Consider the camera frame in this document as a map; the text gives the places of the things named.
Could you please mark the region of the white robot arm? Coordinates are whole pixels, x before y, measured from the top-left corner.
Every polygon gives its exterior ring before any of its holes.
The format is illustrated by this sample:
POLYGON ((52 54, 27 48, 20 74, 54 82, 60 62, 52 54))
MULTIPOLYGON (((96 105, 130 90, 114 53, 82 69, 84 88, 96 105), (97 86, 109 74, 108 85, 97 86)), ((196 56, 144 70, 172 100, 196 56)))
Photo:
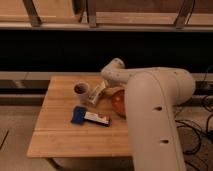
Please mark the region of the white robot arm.
POLYGON ((135 171, 186 171, 173 108, 189 100, 195 80, 185 69, 127 69, 115 58, 101 70, 125 85, 124 106, 135 171))

